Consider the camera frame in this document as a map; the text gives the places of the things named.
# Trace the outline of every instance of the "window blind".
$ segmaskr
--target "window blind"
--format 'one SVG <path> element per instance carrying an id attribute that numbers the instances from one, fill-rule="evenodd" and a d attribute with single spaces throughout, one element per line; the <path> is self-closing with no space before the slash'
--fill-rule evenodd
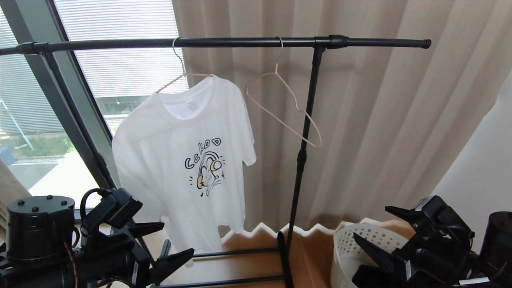
<path id="1" fill-rule="evenodd" d="M 18 44 L 0 9 L 0 48 Z M 23 55 L 0 57 L 0 135 L 19 134 L 10 113 L 25 134 L 64 133 Z"/>
<path id="2" fill-rule="evenodd" d="M 171 0 L 55 0 L 55 5 L 71 41 L 178 36 Z M 176 48 L 176 52 L 182 55 L 181 49 Z M 172 48 L 75 53 L 98 103 L 105 97 L 117 97 L 115 101 L 121 103 L 120 97 L 148 96 L 182 73 Z M 163 92 L 187 89 L 184 77 Z"/>

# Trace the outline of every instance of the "white laundry basket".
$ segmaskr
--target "white laundry basket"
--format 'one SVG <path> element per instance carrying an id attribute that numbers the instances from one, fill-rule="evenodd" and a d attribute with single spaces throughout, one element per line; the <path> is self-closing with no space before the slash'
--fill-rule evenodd
<path id="1" fill-rule="evenodd" d="M 407 239 L 395 232 L 365 223 L 344 227 L 334 234 L 334 259 L 331 268 L 331 288 L 357 288 L 352 277 L 360 265 L 376 266 L 375 262 L 354 241 L 353 233 L 391 253 L 401 248 Z"/>

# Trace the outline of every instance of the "glass pane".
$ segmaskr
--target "glass pane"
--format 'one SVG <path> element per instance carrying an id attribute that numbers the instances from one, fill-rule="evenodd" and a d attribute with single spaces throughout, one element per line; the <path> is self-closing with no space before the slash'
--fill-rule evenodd
<path id="1" fill-rule="evenodd" d="M 174 38 L 178 27 L 170 0 L 55 0 L 71 41 Z M 178 55 L 182 51 L 176 48 Z M 171 48 L 76 51 L 80 67 L 111 131 L 151 93 L 182 73 Z M 164 93 L 188 89 L 186 77 Z"/>
<path id="2" fill-rule="evenodd" d="M 0 47 L 16 44 L 0 9 Z M 67 196 L 79 204 L 98 186 L 22 55 L 0 57 L 0 159 L 34 196 Z M 88 206 L 97 203 L 99 196 L 91 195 Z"/>

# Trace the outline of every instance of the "clothes hanger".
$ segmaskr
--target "clothes hanger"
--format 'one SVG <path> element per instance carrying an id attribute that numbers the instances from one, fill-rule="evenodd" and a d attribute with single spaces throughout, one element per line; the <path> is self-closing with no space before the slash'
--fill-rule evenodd
<path id="1" fill-rule="evenodd" d="M 205 76 L 205 77 L 213 77 L 212 74 L 198 74 L 198 73 L 186 73 L 185 72 L 185 64 L 183 64 L 183 59 L 181 59 L 181 57 L 178 55 L 178 53 L 176 53 L 176 50 L 174 48 L 174 43 L 176 42 L 176 40 L 178 40 L 179 37 L 176 37 L 174 38 L 173 40 L 173 52 L 174 52 L 174 55 L 176 55 L 176 57 L 180 60 L 181 62 L 181 69 L 183 70 L 183 73 L 178 76 L 176 79 L 172 80 L 171 82 L 165 84 L 162 88 L 158 89 L 155 93 L 160 93 L 162 90 L 164 90 L 165 88 L 167 88 L 169 85 L 171 85 L 172 83 L 178 81 L 178 79 L 180 79 L 181 77 L 183 76 Z"/>
<path id="2" fill-rule="evenodd" d="M 298 107 L 298 104 L 297 104 L 297 97 L 295 97 L 295 94 L 294 92 L 291 90 L 290 86 L 288 86 L 288 84 L 286 84 L 286 82 L 284 81 L 284 79 L 279 75 L 278 73 L 278 65 L 279 65 L 279 59 L 281 58 L 281 54 L 283 54 L 283 40 L 281 39 L 281 37 L 279 37 L 279 41 L 281 41 L 281 51 L 279 52 L 279 56 L 278 56 L 278 59 L 277 61 L 275 62 L 275 70 L 274 72 L 269 72 L 269 73 L 265 73 L 265 74 L 261 74 L 258 78 L 256 79 L 253 79 L 251 80 L 251 82 L 249 82 L 249 84 L 247 84 L 247 86 L 245 87 L 245 94 L 247 95 L 247 97 L 249 97 L 249 99 L 251 99 L 254 103 L 256 103 L 256 105 L 258 105 L 261 109 L 263 109 L 265 112 L 267 112 L 268 114 L 270 114 L 272 117 L 274 117 L 275 119 L 277 119 L 279 122 L 281 122 L 281 124 L 283 124 L 286 128 L 288 128 L 290 131 L 292 131 L 293 133 L 295 133 L 298 137 L 302 138 L 302 140 L 304 140 L 305 142 L 307 142 L 309 145 L 315 147 L 315 148 L 319 148 L 322 146 L 322 136 L 320 135 L 320 130 L 318 130 L 318 127 L 316 126 L 315 124 L 315 121 L 313 121 L 313 119 L 311 119 L 311 116 L 309 116 L 309 114 L 304 111 L 304 110 L 301 110 L 299 109 Z M 251 95 L 249 94 L 249 86 L 253 83 L 258 83 L 260 82 L 260 79 L 265 77 L 265 76 L 271 76 L 271 75 L 274 75 L 274 76 L 277 76 L 277 78 L 279 78 L 279 80 L 281 80 L 281 82 L 285 85 L 286 89 L 290 92 L 290 94 L 293 96 L 293 99 L 295 100 L 295 108 L 297 109 L 297 111 L 299 112 L 302 112 L 306 115 L 306 117 L 309 118 L 309 121 L 311 121 L 311 124 L 313 124 L 313 127 L 315 128 L 316 132 L 318 133 L 318 139 L 319 139 L 319 143 L 318 145 L 315 145 L 313 144 L 312 142 L 310 142 L 308 139 L 304 138 L 301 134 L 299 134 L 297 131 L 295 131 L 294 129 L 292 129 L 290 126 L 286 125 L 286 123 L 284 123 L 281 119 L 279 119 L 277 116 L 275 116 L 274 114 L 272 114 L 272 112 L 268 111 L 267 109 L 265 109 L 265 107 L 263 107 L 261 104 L 259 104 L 256 100 L 254 100 Z"/>

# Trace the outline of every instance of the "pavement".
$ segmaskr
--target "pavement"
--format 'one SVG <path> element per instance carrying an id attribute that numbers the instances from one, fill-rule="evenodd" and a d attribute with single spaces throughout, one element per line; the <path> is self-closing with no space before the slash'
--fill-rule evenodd
<path id="1" fill-rule="evenodd" d="M 9 169 L 32 196 L 70 197 L 75 200 L 75 208 L 80 206 L 82 196 L 87 190 L 98 187 L 76 151 L 60 159 L 17 161 L 10 165 Z M 94 207 L 100 199 L 99 195 L 92 194 L 87 200 L 86 207 Z"/>

